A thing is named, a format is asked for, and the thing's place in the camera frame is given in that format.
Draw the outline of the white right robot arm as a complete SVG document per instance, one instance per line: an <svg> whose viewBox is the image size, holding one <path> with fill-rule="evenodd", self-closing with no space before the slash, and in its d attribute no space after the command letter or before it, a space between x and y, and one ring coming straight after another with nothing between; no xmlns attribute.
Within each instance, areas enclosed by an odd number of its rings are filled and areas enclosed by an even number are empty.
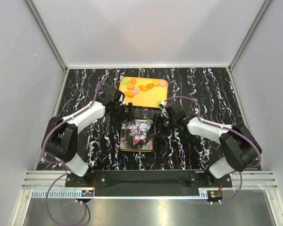
<svg viewBox="0 0 283 226"><path fill-rule="evenodd" d="M262 149L244 124L223 125L200 116L188 116L176 101L162 101L158 106L161 113L154 115L149 137L167 137L172 129L178 129L221 146L223 158L202 174L207 185L217 186L223 176L234 171L243 172L255 161L261 162Z"/></svg>

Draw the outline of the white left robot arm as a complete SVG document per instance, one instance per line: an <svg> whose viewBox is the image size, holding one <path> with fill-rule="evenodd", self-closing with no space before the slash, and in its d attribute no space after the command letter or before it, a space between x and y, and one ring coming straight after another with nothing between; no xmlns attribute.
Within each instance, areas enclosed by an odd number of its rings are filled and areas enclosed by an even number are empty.
<svg viewBox="0 0 283 226"><path fill-rule="evenodd" d="M98 83L93 99L86 106L66 117L52 117L42 141L44 161L62 164L68 173L76 175L76 181L81 186L88 186L92 182L88 163L77 153L78 136L82 130L105 116L116 125L136 123L133 103L125 103L128 95L115 88L109 88L106 93L99 95L101 84Z"/></svg>

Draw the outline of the gold tin lid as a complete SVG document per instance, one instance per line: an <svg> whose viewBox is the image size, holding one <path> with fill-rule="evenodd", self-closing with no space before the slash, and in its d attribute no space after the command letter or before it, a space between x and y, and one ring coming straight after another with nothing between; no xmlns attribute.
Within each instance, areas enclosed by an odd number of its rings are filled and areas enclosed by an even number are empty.
<svg viewBox="0 0 283 226"><path fill-rule="evenodd" d="M120 150L127 152L152 152L154 138L148 136L153 121L150 119L135 119L135 124L125 122L121 127Z"/></svg>

